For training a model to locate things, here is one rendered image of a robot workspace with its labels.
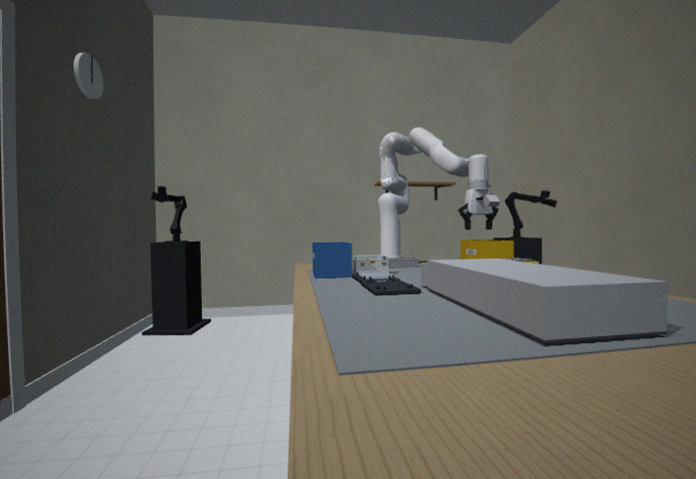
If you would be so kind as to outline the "yellow translucent bin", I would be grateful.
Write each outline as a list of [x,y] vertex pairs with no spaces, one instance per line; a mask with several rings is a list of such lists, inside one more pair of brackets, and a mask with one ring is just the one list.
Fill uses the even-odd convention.
[[513,240],[461,240],[460,259],[475,258],[513,258]]

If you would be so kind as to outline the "blue bin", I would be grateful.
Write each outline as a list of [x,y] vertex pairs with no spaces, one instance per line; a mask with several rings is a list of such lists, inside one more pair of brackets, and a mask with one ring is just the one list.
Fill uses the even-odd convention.
[[313,242],[313,273],[315,278],[351,277],[351,243]]

